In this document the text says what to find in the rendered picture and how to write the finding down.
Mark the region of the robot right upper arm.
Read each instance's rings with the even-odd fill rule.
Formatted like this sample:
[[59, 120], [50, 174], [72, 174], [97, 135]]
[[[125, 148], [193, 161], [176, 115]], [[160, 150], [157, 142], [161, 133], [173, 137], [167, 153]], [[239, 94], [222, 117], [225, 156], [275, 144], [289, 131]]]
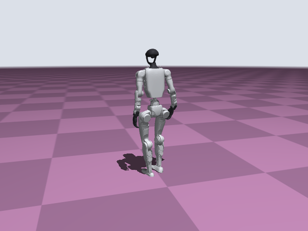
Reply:
[[170, 70], [168, 69], [164, 69], [164, 72], [165, 72], [165, 80], [166, 80], [166, 83], [168, 85], [168, 89], [167, 89], [167, 92], [169, 94], [172, 94], [175, 92], [175, 89], [174, 89], [174, 86], [173, 86], [173, 81], [172, 81], [172, 77], [171, 77], [171, 72]]

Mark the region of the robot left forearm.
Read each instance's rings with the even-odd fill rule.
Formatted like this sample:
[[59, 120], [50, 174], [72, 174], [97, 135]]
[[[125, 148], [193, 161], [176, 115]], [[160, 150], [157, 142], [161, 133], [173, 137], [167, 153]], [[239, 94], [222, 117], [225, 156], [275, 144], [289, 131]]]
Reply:
[[138, 97], [138, 91], [135, 90], [135, 106], [133, 113], [136, 114], [136, 112], [139, 111], [140, 114], [140, 109], [141, 109], [141, 98]]

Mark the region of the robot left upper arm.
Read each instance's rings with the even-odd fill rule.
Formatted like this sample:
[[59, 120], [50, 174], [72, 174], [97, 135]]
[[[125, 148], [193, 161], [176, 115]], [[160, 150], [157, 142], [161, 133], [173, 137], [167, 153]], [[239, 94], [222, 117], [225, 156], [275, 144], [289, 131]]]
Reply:
[[137, 91], [138, 91], [138, 97], [143, 96], [143, 91], [142, 91], [142, 87], [143, 87], [143, 77], [145, 76], [145, 70], [140, 70], [136, 73], [136, 87], [137, 87]]

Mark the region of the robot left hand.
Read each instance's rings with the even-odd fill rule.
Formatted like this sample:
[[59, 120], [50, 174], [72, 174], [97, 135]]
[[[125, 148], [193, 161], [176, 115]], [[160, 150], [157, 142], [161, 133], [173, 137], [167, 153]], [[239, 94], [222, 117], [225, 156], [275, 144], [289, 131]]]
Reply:
[[136, 114], [133, 113], [133, 125], [136, 127], [136, 128], [139, 128], [137, 126], [137, 117], [139, 116], [139, 111], [136, 112]]

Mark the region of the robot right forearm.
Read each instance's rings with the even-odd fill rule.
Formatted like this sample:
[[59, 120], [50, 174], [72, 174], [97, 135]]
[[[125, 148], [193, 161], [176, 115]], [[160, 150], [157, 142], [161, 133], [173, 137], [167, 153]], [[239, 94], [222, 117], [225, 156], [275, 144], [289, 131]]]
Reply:
[[171, 98], [171, 107], [174, 108], [174, 106], [177, 106], [177, 98], [176, 98], [176, 92], [170, 94]]

